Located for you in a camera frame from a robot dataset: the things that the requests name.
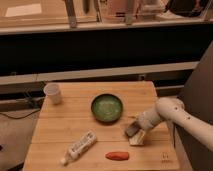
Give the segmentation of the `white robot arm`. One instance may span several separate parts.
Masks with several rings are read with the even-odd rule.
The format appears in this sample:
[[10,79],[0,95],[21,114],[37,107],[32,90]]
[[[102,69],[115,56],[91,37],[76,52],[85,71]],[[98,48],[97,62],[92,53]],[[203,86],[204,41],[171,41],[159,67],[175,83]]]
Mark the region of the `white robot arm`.
[[139,130],[148,132],[164,120],[179,125],[213,152],[213,125],[189,114],[184,103],[177,98],[159,98],[151,108],[136,118],[133,124],[134,133]]

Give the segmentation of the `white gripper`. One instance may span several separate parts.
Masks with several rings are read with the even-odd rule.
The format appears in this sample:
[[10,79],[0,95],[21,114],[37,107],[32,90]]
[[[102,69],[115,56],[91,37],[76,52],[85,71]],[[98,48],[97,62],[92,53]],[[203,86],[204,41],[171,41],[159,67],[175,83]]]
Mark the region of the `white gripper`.
[[158,126],[164,119],[158,114],[155,108],[148,109],[136,117],[133,128],[138,131],[150,131]]

